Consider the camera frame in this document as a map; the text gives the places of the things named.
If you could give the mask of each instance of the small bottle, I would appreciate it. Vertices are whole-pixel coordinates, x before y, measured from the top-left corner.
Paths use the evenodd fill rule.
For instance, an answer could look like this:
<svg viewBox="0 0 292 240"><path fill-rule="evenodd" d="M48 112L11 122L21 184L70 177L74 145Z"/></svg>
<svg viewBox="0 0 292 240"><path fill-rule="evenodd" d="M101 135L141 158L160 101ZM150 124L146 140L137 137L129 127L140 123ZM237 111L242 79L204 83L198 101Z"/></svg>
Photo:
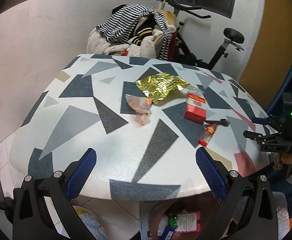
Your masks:
<svg viewBox="0 0 292 240"><path fill-rule="evenodd" d="M214 133L216 132L217 124L212 123L205 126L205 130L201 136L201 139L198 140L198 143L206 147L209 141L212 139Z"/></svg>

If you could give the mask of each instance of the beige square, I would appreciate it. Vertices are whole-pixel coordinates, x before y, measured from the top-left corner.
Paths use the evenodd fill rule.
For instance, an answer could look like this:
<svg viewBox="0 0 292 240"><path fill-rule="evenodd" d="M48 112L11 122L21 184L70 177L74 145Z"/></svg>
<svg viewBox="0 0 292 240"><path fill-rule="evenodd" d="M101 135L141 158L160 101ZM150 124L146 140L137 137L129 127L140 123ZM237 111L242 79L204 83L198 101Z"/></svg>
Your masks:
<svg viewBox="0 0 292 240"><path fill-rule="evenodd" d="M208 148L205 148L205 149L209 153L209 155L212 157L213 160L220 161L222 164L224 164L224 166L226 167L228 171L231 171L233 169L233 164L231 163L230 160L220 156L219 154L217 154L216 152L213 152L212 150Z"/></svg>
<svg viewBox="0 0 292 240"><path fill-rule="evenodd" d="M68 75L66 72L62 71L57 75L56 78L62 82L66 82L70 78L70 75Z"/></svg>

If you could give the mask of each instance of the exercise bike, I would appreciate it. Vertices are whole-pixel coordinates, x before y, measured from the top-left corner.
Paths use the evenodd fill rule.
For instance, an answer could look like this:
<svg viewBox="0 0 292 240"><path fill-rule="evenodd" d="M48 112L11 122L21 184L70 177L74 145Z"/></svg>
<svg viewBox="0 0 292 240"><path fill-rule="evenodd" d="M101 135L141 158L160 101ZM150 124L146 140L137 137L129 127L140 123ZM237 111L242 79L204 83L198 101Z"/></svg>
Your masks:
<svg viewBox="0 0 292 240"><path fill-rule="evenodd" d="M187 7L187 6L180 5L176 0L163 0L163 1L166 1L169 5L174 7L174 15L176 16L176 18L180 11L187 12L200 19L211 18L210 15L201 16L192 12L194 10L202 9L201 6ZM195 55L190 51L186 42L184 41L181 34L179 33L179 30L182 26L184 26L184 23L180 22L179 26L177 27L177 38L176 38L175 52L174 52L174 58L173 58L174 62L185 64L185 65L197 66L200 68L211 70L222 56L224 56L225 58L228 57L228 53L225 53L228 45L233 45L238 51L244 51L244 49L239 45L239 44L244 43L244 39L245 39L244 36L237 30L234 30L232 28L226 28L224 29L224 35L226 38L224 39L223 44L218 48L218 50L216 51L215 55L210 60L210 62L206 63L202 59L198 60L195 57Z"/></svg>

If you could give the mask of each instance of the red bottle cap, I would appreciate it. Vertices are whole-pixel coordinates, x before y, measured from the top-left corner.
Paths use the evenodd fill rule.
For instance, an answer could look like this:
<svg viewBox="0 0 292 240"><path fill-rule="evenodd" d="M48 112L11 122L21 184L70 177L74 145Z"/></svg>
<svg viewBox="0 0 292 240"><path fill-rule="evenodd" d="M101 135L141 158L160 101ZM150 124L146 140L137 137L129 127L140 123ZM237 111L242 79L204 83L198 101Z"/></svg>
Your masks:
<svg viewBox="0 0 292 240"><path fill-rule="evenodd" d="M207 146L207 142L206 141L204 141L203 139L199 139L198 140L198 143L200 144L200 145L202 145L202 146L204 146L204 147L206 147Z"/></svg>

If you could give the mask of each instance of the orange wall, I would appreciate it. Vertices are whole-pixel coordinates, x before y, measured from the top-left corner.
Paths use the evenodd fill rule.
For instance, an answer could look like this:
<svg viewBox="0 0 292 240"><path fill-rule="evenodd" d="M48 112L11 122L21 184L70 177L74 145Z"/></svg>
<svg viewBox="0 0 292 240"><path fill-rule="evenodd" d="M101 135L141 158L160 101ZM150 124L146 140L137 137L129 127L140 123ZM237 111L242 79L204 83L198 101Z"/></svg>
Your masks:
<svg viewBox="0 0 292 240"><path fill-rule="evenodd" d="M260 33L239 83L264 108L292 65L292 1L265 0Z"/></svg>

